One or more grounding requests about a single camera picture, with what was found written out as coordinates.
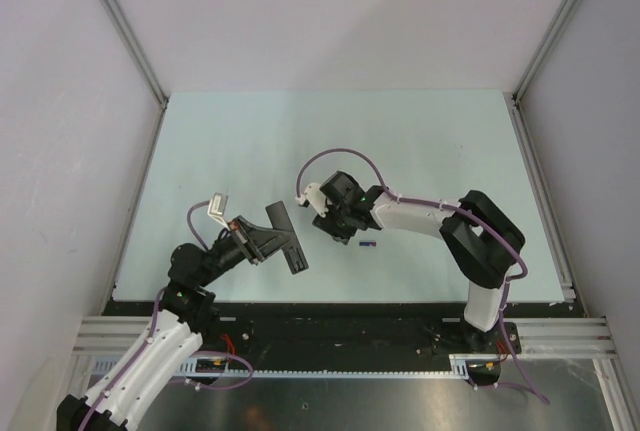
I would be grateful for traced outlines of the black remote control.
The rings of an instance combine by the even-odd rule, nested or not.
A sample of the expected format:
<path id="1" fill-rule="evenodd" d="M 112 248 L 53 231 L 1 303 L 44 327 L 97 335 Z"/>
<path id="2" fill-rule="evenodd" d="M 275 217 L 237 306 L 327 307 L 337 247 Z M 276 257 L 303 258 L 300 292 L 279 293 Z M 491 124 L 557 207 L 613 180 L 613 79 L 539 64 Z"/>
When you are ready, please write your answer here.
<path id="1" fill-rule="evenodd" d="M 296 275 L 307 270 L 309 268 L 307 259 L 284 203 L 282 201 L 272 203 L 265 210 L 273 230 L 279 232 L 284 241 L 280 250 L 284 254 L 290 272 Z"/>

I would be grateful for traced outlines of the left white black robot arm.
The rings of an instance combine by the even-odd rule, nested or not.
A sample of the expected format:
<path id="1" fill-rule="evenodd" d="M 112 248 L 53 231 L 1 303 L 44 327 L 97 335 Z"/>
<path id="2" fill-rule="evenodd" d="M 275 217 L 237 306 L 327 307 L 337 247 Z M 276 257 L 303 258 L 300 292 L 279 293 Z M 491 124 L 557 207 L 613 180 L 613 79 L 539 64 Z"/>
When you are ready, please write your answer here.
<path id="1" fill-rule="evenodd" d="M 271 225 L 242 216 L 208 249 L 178 246 L 169 283 L 156 295 L 149 323 L 116 365 L 82 397 L 67 395 L 56 410 L 59 430 L 135 430 L 180 366 L 199 350 L 214 348 L 223 331 L 215 295 L 207 287 L 243 261 L 258 265 L 283 253 L 292 273 L 308 267 L 283 202 L 266 208 Z"/>

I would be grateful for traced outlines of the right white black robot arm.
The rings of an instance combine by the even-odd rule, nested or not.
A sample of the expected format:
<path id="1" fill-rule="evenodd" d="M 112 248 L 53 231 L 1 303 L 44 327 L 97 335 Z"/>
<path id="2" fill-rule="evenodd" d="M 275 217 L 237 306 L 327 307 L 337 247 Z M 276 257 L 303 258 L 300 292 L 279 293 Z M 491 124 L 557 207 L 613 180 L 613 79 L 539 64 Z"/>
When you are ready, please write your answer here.
<path id="1" fill-rule="evenodd" d="M 394 195 L 383 185 L 363 190 L 337 171 L 311 183 L 297 201 L 316 212 L 313 225 L 348 244 L 358 231 L 400 230 L 442 240 L 469 282 L 460 322 L 463 344 L 484 352 L 497 340 L 508 295 L 508 272 L 520 258 L 523 233 L 486 194 L 472 190 L 452 204 Z"/>

